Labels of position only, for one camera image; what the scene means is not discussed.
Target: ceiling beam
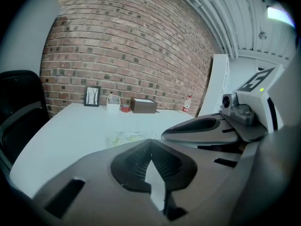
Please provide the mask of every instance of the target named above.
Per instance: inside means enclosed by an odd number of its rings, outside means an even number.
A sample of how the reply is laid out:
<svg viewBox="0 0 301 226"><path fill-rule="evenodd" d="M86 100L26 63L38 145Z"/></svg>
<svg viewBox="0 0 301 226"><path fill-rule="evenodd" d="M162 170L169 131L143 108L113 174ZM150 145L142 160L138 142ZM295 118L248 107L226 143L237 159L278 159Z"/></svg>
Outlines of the ceiling beam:
<svg viewBox="0 0 301 226"><path fill-rule="evenodd" d="M253 51L253 50L239 49L238 54L241 57L257 58L257 59L261 59L261 60L275 63L275 64L282 64L284 66L288 65L290 62L289 60L281 58L276 55L262 53L262 52Z"/></svg>

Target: framed picture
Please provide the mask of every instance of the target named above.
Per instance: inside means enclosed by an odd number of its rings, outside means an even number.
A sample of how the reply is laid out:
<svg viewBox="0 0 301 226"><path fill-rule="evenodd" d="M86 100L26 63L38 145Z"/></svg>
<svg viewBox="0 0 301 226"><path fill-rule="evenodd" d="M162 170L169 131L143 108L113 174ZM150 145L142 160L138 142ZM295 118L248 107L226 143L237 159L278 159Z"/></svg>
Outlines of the framed picture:
<svg viewBox="0 0 301 226"><path fill-rule="evenodd" d="M85 90L85 106L99 106L100 86L87 86Z"/></svg>

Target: white desk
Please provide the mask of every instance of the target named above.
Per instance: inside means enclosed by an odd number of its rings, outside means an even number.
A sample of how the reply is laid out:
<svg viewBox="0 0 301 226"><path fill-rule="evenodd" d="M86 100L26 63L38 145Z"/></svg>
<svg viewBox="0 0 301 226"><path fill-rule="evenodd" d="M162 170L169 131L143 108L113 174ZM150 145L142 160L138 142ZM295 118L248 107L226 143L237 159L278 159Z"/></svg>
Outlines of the white desk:
<svg viewBox="0 0 301 226"><path fill-rule="evenodd" d="M107 148L106 138L112 132L142 132L152 139L191 115L158 110L156 114L119 112L107 114L106 107L71 104L52 118L29 141L17 158L11 172L12 182L33 198L52 177L81 157Z"/></svg>

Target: cardboard box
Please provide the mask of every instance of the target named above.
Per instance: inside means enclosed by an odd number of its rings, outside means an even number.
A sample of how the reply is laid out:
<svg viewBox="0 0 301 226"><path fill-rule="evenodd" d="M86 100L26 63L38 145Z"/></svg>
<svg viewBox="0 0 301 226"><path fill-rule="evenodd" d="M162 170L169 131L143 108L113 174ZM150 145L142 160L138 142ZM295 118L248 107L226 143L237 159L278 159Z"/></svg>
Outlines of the cardboard box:
<svg viewBox="0 0 301 226"><path fill-rule="evenodd" d="M131 110L133 113L156 113L158 103L153 100L131 98Z"/></svg>

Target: chair backrest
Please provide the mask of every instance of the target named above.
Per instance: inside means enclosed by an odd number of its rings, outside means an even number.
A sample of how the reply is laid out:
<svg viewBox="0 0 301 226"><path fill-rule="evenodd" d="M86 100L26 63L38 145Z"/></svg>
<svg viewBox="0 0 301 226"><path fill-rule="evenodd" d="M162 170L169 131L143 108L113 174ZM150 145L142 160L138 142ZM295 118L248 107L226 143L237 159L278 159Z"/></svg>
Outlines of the chair backrest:
<svg viewBox="0 0 301 226"><path fill-rule="evenodd" d="M0 74L0 145L12 163L49 120L43 86L28 70Z"/></svg>

